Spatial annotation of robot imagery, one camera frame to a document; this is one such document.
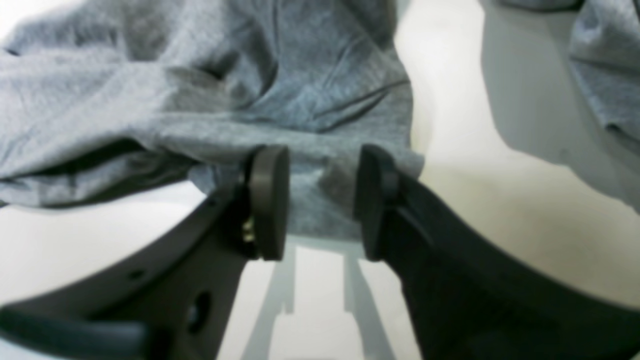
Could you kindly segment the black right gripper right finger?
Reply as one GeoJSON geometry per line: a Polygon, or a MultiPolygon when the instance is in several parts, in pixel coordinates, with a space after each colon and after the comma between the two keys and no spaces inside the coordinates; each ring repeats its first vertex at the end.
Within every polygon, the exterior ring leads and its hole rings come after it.
{"type": "Polygon", "coordinates": [[[425,360],[630,360],[636,309],[527,267],[471,229],[377,145],[359,153],[354,218],[370,261],[400,280],[425,360]]]}

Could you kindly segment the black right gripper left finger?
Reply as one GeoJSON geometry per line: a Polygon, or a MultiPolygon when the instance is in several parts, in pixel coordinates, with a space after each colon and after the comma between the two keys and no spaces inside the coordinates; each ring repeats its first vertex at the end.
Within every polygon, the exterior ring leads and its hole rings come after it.
{"type": "Polygon", "coordinates": [[[1,336],[73,360],[215,360],[247,262],[281,261],[290,150],[251,150],[168,233],[55,291],[3,305],[1,336]]]}

